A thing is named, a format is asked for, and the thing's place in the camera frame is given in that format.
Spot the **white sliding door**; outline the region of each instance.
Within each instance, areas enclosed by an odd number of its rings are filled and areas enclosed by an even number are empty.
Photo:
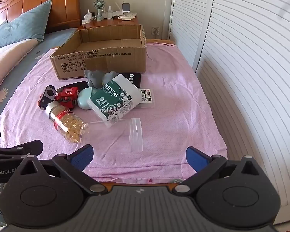
[[[254,156],[290,204],[290,0],[214,0],[196,74],[229,159]]]
[[[173,0],[169,39],[175,41],[192,66],[197,51],[207,0]]]

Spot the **supplement bottle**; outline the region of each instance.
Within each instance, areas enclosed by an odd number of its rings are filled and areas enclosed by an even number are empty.
[[[67,141],[71,143],[80,142],[81,130],[87,126],[70,109],[54,101],[45,109],[46,115],[54,123],[54,127]]]

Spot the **toy elephant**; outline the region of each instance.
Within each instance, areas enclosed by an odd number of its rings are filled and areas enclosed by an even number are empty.
[[[88,79],[88,86],[101,89],[102,86],[110,82],[114,77],[119,75],[116,71],[111,71],[104,74],[102,71],[95,70],[84,70],[84,74]]]
[[[101,89],[102,85],[102,78],[104,73],[100,70],[84,70],[84,74],[88,79],[88,86],[94,87],[97,89]]]

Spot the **red toy robot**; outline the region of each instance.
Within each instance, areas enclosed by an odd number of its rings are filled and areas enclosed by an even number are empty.
[[[55,97],[55,100],[59,104],[69,108],[74,109],[77,104],[78,87],[64,88],[62,92],[59,92]]]

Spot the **blue bedsheet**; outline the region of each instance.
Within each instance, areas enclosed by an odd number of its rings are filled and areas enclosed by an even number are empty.
[[[7,75],[0,85],[0,115],[16,88],[40,58],[50,49],[61,46],[75,31],[76,28],[73,28],[46,34],[44,40],[34,47]]]
[[[35,48],[33,48],[23,58],[23,60],[7,75],[7,77],[0,85],[0,115],[19,84],[36,65],[40,58],[45,55],[48,50],[57,46],[61,46],[75,31],[76,28],[46,34],[44,40],[39,43]],[[0,193],[2,191],[3,185],[4,183],[0,184]],[[2,215],[0,214],[0,226],[4,225],[5,222]]]

